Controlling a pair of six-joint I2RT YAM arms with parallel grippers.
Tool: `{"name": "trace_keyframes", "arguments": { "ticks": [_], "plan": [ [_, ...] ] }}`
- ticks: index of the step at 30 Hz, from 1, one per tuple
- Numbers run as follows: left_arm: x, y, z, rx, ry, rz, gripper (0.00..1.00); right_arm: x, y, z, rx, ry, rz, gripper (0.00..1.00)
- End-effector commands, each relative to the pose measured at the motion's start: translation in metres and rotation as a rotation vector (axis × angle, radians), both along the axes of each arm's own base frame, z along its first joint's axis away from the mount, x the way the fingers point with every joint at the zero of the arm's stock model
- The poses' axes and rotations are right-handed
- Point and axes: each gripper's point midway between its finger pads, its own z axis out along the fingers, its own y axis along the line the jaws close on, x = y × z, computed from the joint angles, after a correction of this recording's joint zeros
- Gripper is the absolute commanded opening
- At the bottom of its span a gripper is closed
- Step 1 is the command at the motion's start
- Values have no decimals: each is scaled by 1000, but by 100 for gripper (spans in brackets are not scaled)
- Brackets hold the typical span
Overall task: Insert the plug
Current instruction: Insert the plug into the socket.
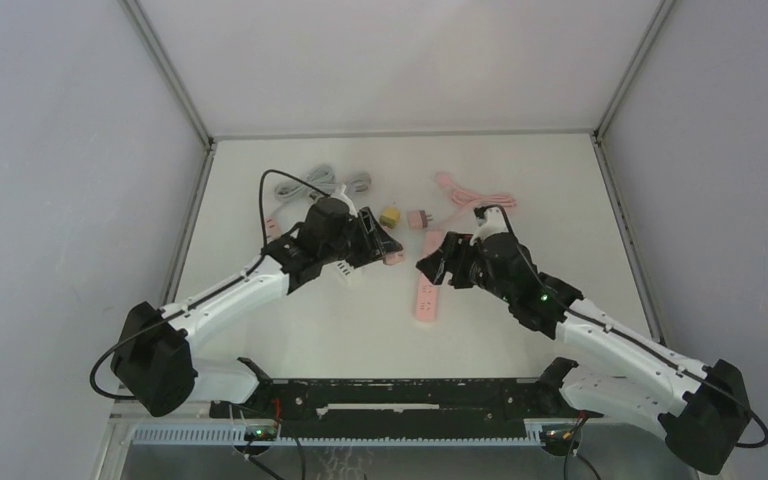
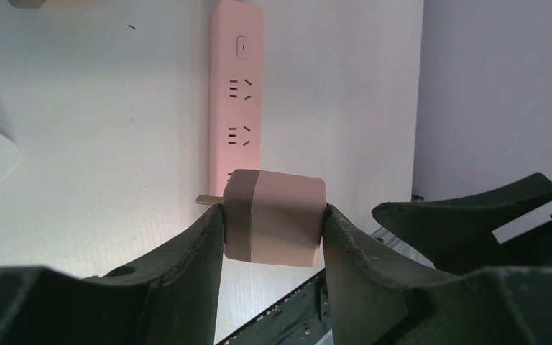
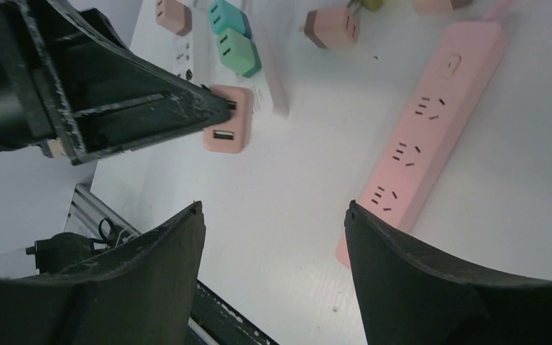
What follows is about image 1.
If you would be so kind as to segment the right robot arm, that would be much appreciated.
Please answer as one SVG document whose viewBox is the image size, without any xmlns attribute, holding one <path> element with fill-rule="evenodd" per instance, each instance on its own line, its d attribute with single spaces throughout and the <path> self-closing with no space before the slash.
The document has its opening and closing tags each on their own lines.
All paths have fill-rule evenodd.
<svg viewBox="0 0 768 480">
<path fill-rule="evenodd" d="M 538 402 L 552 416 L 571 408 L 598 413 L 664 441 L 700 473 L 718 475 L 758 419 L 742 372 L 679 354 L 611 318 L 581 291 L 538 270 L 510 232 L 486 238 L 449 232 L 416 264 L 432 284 L 478 287 L 502 300 L 523 327 L 577 348 L 611 369 L 601 375 L 557 358 L 544 372 Z"/>
</svg>

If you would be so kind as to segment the pink charger plug with prongs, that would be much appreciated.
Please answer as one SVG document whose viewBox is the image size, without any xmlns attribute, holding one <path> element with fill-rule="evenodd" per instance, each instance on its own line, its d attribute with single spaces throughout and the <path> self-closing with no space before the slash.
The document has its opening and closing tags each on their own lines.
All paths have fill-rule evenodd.
<svg viewBox="0 0 768 480">
<path fill-rule="evenodd" d="M 397 265 L 405 260 L 403 251 L 387 253 L 383 258 L 383 263 L 387 266 Z"/>
</svg>

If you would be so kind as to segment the pink power strip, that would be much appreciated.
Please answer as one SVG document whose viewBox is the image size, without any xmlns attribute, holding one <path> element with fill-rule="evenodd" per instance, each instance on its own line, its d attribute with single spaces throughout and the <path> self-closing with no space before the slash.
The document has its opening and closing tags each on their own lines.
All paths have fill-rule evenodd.
<svg viewBox="0 0 768 480">
<path fill-rule="evenodd" d="M 432 254 L 442 243 L 444 234 L 439 230 L 429 230 L 425 233 L 421 258 Z M 423 274 L 419 275 L 414 317 L 423 323 L 436 321 L 439 289 Z"/>
</svg>

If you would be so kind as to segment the pink USB charger plug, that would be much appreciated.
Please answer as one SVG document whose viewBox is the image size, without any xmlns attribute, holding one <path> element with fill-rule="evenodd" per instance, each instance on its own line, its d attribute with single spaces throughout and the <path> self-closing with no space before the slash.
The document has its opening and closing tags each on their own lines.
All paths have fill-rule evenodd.
<svg viewBox="0 0 768 480">
<path fill-rule="evenodd" d="M 264 226 L 266 227 L 267 239 L 269 241 L 275 240 L 282 235 L 282 229 L 275 218 L 267 218 Z"/>
</svg>

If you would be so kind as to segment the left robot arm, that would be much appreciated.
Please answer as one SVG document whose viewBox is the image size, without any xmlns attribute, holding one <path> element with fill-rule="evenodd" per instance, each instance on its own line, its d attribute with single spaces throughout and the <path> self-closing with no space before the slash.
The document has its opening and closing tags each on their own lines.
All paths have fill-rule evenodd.
<svg viewBox="0 0 768 480">
<path fill-rule="evenodd" d="M 119 341 L 92 367 L 90 386 L 103 397 L 119 397 L 101 389 L 95 377 L 107 363 L 127 389 L 125 399 L 154 417 L 190 401 L 234 403 L 250 417 L 261 416 L 273 401 L 271 388 L 261 383 L 264 374 L 252 362 L 200 358 L 198 351 L 250 312 L 316 280 L 327 265 L 359 269 L 402 250 L 369 208 L 323 197 L 303 221 L 268 241 L 242 272 L 183 302 L 132 307 Z"/>
</svg>

